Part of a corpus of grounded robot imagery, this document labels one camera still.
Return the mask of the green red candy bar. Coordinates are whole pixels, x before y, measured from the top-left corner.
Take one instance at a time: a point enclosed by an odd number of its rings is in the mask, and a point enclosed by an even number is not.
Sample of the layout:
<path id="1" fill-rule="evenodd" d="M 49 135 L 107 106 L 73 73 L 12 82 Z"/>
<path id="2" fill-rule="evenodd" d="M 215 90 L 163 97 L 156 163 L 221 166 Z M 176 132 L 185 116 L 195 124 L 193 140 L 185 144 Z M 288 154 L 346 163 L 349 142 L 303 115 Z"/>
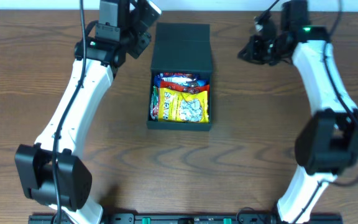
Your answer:
<path id="1" fill-rule="evenodd" d="M 153 120 L 158 120 L 158 109 L 159 106 L 159 93 L 158 93 L 158 87 L 153 86 L 152 88 L 152 96 L 150 98 L 150 117 Z"/>

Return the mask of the yellow Hacks candy bag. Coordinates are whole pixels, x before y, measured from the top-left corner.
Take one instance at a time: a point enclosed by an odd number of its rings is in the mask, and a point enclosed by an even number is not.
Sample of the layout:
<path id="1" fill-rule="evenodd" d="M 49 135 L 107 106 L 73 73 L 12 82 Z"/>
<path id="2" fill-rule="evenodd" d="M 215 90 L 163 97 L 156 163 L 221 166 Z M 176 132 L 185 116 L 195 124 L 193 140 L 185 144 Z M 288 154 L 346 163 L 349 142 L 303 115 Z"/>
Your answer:
<path id="1" fill-rule="evenodd" d="M 188 123 L 208 123 L 208 92 L 185 93 L 160 88 L 158 120 Z"/>

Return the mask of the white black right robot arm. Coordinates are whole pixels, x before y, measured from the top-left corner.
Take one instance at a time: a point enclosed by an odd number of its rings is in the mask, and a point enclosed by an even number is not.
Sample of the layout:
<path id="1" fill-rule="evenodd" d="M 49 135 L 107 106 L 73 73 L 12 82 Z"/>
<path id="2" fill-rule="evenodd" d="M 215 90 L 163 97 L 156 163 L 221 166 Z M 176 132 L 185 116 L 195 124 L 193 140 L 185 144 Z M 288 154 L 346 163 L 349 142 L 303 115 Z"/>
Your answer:
<path id="1" fill-rule="evenodd" d="M 358 107 L 341 80 L 331 38 L 324 27 L 315 26 L 276 37 L 253 35 L 237 56 L 259 65 L 289 57 L 301 75 L 311 118 L 295 141 L 297 167 L 272 220 L 308 223 L 330 185 L 358 184 Z"/>

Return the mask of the dark green gift box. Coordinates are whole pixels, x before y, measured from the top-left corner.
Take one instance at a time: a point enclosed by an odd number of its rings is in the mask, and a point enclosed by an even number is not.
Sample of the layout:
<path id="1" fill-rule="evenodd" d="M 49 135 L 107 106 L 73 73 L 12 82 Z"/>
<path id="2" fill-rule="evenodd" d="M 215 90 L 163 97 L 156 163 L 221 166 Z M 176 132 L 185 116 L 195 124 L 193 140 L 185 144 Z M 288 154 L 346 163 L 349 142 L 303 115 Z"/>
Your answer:
<path id="1" fill-rule="evenodd" d="M 150 67 L 152 94 L 154 76 L 163 72 L 191 73 L 213 84 L 213 57 L 208 24 L 159 22 Z"/>

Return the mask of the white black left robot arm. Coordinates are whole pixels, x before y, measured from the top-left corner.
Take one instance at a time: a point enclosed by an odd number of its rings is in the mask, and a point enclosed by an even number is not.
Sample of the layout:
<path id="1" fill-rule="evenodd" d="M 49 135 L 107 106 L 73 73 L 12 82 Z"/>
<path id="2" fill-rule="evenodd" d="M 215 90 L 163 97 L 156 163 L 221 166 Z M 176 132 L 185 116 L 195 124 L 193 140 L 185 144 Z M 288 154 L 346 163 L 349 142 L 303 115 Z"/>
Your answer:
<path id="1" fill-rule="evenodd" d="M 152 1 L 103 0 L 99 19 L 82 23 L 71 77 L 51 120 L 14 157 L 25 197 L 55 209 L 51 223 L 101 222 L 103 208 L 90 196 L 93 178 L 81 160 L 86 135 L 118 68 L 147 48 L 148 29 L 161 13 Z"/>

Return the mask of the red Hacks candy bag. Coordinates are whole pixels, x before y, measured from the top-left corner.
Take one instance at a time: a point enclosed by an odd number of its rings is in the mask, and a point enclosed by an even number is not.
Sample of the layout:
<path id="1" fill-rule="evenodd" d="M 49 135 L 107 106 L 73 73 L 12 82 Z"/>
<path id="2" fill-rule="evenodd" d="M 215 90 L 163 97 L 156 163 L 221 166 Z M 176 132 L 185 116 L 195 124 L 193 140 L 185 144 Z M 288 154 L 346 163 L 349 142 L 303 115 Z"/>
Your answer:
<path id="1" fill-rule="evenodd" d="M 184 92 L 184 93 L 191 93 L 191 94 L 201 93 L 203 91 L 209 91 L 209 85 L 183 86 L 183 85 L 179 85 L 177 83 L 165 82 L 165 81 L 160 82 L 160 88 L 168 88 L 170 90 Z"/>

